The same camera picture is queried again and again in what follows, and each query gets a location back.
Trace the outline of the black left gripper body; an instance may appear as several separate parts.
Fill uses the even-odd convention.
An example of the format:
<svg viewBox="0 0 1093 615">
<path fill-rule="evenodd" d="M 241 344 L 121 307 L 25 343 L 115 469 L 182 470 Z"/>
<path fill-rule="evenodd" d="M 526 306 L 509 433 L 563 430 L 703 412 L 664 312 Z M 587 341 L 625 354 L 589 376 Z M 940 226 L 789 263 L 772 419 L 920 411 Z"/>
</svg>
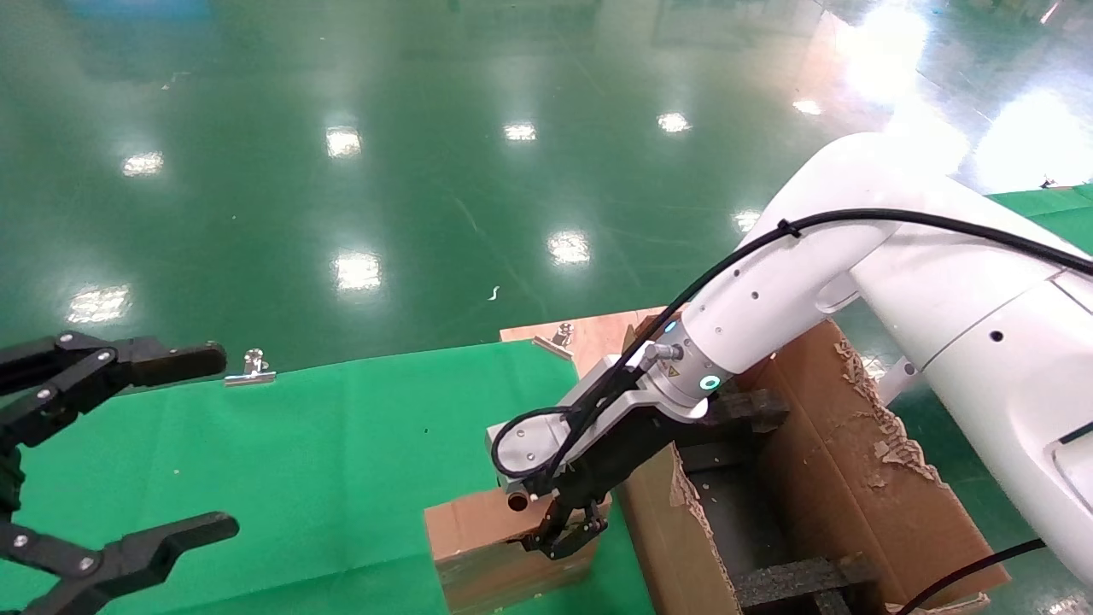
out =
<svg viewBox="0 0 1093 615">
<path fill-rule="evenodd" d="M 4 450 L 0 456 L 1 515 L 13 515 L 22 507 L 20 493 L 23 486 L 22 452 L 19 448 Z"/>
</svg>

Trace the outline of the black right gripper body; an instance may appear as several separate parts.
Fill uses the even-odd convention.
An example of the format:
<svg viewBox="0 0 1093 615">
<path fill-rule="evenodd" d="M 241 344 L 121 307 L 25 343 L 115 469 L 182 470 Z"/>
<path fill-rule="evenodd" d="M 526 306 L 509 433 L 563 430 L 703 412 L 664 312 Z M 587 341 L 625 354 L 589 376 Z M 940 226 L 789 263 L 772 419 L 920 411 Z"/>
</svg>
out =
<svg viewBox="0 0 1093 615">
<path fill-rule="evenodd" d="M 554 494 L 571 509 L 601 502 L 609 490 L 621 485 L 636 468 L 668 443 L 680 437 L 697 441 L 710 429 L 712 423 L 707 419 L 679 423 L 657 409 L 631 410 L 576 460 L 563 463 L 555 478 L 534 477 L 534 495 Z"/>
</svg>

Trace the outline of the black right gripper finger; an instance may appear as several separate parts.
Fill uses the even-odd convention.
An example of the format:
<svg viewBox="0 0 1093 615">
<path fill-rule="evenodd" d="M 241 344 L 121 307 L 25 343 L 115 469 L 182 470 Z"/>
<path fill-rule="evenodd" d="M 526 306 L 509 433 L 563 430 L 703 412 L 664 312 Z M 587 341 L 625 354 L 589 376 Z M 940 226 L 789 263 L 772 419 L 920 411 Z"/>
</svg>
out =
<svg viewBox="0 0 1093 615">
<path fill-rule="evenodd" d="M 590 500 L 584 507 L 572 507 L 552 500 L 541 522 L 522 535 L 522 549 L 540 552 L 553 561 L 575 555 L 606 532 L 608 521 L 601 505 Z"/>
</svg>

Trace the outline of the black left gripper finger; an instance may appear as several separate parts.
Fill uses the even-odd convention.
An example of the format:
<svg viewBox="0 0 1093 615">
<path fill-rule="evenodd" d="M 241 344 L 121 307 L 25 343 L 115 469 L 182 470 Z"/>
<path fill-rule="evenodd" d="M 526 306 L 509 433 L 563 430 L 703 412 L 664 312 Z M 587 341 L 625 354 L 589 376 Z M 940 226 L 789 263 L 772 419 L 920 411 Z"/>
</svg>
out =
<svg viewBox="0 0 1093 615">
<path fill-rule="evenodd" d="M 1 393 L 19 394 L 1 413 L 3 450 L 34 448 L 128 388 L 199 380 L 224 372 L 214 342 L 168 348 L 156 338 L 102 340 L 77 331 L 3 348 Z"/>
<path fill-rule="evenodd" d="M 99 549 L 4 522 L 3 559 L 56 577 L 50 591 L 23 614 L 97 614 L 111 600 L 164 583 L 188 549 L 230 540 L 240 527 L 231 515 L 196 515 L 126 534 Z"/>
</svg>

